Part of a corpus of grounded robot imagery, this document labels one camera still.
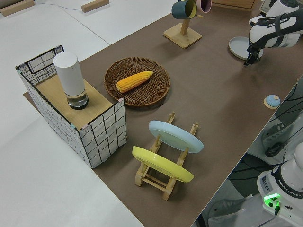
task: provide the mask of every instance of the glass base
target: glass base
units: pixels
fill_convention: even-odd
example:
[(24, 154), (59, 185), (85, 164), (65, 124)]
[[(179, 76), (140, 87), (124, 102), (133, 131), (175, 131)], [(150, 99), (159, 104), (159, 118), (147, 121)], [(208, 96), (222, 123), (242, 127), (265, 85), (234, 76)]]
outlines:
[(68, 105), (75, 110), (83, 110), (89, 103), (89, 97), (86, 92), (82, 92), (78, 96), (66, 95)]

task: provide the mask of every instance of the brown table mat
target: brown table mat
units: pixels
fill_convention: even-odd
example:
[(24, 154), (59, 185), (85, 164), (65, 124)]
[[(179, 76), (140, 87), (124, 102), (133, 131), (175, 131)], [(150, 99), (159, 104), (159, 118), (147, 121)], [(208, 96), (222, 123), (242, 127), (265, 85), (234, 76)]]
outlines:
[[(212, 7), (204, 18), (190, 21), (189, 27), (202, 39), (187, 49), (162, 35), (182, 22), (168, 15), (80, 63), (84, 78), (110, 101), (114, 100), (106, 92), (103, 78), (120, 59), (148, 58), (170, 75), (164, 104), (144, 110), (126, 108), (127, 143), (94, 169), (145, 226), (189, 227), (274, 113), (263, 99), (275, 94), (283, 100), (301, 76), (301, 60), (296, 56), (303, 52), (302, 40), (292, 48), (265, 49), (261, 61), (247, 67), (231, 54), (229, 40), (247, 37), (248, 21), (258, 13), (258, 9)], [(169, 200), (164, 201), (162, 191), (145, 183), (142, 187), (134, 184), (140, 163), (132, 156), (132, 146), (149, 149), (154, 140), (149, 121), (165, 121), (171, 111), (176, 113), (174, 124), (184, 130), (199, 122), (196, 136), (205, 148), (188, 154), (184, 162), (194, 179), (177, 182)], [(164, 144), (158, 154), (177, 160), (179, 152)]]

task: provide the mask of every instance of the corn cob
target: corn cob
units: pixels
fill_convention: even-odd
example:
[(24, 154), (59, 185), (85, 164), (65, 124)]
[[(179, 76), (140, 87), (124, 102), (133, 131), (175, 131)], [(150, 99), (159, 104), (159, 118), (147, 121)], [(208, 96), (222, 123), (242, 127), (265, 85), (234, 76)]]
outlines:
[(129, 77), (126, 77), (120, 81), (117, 82), (117, 89), (123, 93), (126, 91), (129, 91), (136, 86), (139, 86), (140, 84), (147, 81), (153, 74), (153, 71), (143, 71), (139, 72), (137, 74), (133, 74)]

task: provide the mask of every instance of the pink mug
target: pink mug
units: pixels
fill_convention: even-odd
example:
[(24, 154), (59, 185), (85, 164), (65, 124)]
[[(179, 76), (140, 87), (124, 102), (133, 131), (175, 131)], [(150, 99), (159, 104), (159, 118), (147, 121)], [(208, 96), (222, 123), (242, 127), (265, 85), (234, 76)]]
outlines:
[(208, 13), (212, 7), (212, 0), (196, 0), (197, 11)]

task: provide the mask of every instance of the round woven tray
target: round woven tray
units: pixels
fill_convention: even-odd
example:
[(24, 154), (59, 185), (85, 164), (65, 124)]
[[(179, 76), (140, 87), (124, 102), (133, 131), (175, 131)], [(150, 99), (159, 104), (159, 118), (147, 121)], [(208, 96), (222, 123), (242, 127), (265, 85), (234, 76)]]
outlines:
[[(142, 71), (153, 71), (153, 75), (143, 84), (121, 93), (116, 84), (119, 80)], [(162, 100), (170, 86), (166, 70), (158, 63), (140, 57), (125, 58), (114, 63), (106, 72), (104, 85), (108, 93), (116, 100), (124, 98), (126, 105), (148, 106)]]

